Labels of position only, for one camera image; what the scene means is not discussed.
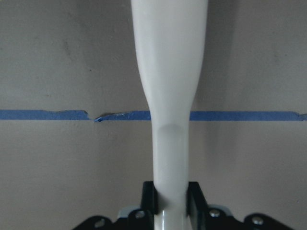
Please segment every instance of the white bottle-shaped object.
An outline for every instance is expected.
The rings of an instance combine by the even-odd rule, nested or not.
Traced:
[[[189,114],[202,65],[207,0],[131,0],[153,129],[156,230],[186,230]]]

